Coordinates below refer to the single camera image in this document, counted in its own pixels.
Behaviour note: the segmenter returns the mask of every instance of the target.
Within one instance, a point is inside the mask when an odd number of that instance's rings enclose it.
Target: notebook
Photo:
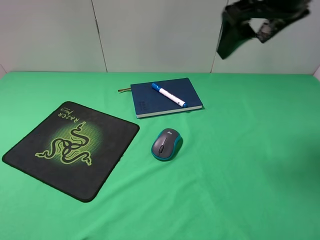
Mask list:
[[[152,83],[158,84],[161,88],[186,102],[187,107],[182,108],[166,96],[154,90],[152,88]],[[192,111],[203,107],[189,78],[132,84],[131,92],[135,114],[138,119]]]

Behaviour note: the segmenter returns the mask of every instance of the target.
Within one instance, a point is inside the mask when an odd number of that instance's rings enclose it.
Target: white marker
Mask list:
[[[164,90],[163,88],[158,86],[156,83],[152,83],[152,88],[154,90],[158,91],[159,93],[161,93],[162,95],[165,95],[168,99],[170,99],[171,101],[175,102],[180,107],[182,107],[182,108],[186,108],[187,107],[187,104],[184,101],[182,101],[181,99],[179,99],[176,96],[172,95],[170,92]]]

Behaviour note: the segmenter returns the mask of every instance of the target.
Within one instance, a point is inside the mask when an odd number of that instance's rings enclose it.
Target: mouse pad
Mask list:
[[[67,101],[2,160],[82,202],[90,202],[139,126]]]

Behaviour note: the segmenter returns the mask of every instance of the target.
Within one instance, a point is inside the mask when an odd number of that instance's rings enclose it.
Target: blue marker cap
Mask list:
[[[152,83],[152,88],[156,91],[160,91],[161,87],[159,87],[156,83]]]

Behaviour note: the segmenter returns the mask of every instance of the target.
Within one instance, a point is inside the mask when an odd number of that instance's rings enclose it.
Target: mouse logo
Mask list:
[[[35,156],[38,158],[52,159],[58,155],[63,164],[72,164],[77,160],[81,160],[90,166],[92,164],[91,153],[82,149],[82,147],[90,143],[90,138],[81,134],[85,124],[86,122],[84,121],[77,127],[71,129],[69,139],[62,137],[53,139],[50,144],[50,150],[37,152]]]

